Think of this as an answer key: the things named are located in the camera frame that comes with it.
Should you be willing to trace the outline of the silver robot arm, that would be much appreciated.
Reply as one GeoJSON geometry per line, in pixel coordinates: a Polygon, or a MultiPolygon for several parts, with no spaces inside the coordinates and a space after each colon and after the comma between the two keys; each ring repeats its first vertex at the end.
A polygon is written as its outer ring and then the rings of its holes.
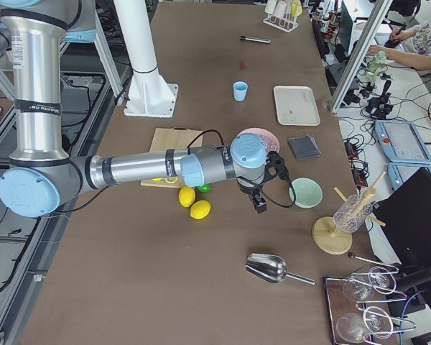
{"type": "Polygon", "coordinates": [[[255,134],[230,145],[167,149],[123,157],[71,157],[62,148],[60,42],[96,38],[93,1],[1,1],[11,33],[17,148],[0,177],[0,199],[14,213],[38,217],[89,191],[182,176],[190,187],[264,178],[267,153],[255,134]]]}

